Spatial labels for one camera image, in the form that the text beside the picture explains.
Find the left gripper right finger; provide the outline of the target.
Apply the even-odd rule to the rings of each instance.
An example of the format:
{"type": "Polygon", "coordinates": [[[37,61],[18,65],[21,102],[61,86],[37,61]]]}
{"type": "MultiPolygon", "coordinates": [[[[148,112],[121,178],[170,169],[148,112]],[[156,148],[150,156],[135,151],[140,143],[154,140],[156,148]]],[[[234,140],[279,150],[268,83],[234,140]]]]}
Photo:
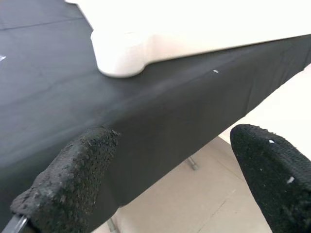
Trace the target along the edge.
{"type": "Polygon", "coordinates": [[[248,187],[274,233],[311,231],[311,162],[285,138],[236,125],[230,143],[248,187]]]}

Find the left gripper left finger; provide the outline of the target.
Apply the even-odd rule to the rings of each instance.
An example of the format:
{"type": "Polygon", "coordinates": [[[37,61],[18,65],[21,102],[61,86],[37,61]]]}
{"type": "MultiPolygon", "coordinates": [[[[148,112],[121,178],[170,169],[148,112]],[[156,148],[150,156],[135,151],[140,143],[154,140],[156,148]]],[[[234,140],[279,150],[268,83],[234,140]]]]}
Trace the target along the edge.
{"type": "Polygon", "coordinates": [[[69,142],[11,203],[11,233],[85,233],[119,134],[98,127],[69,142]]]}

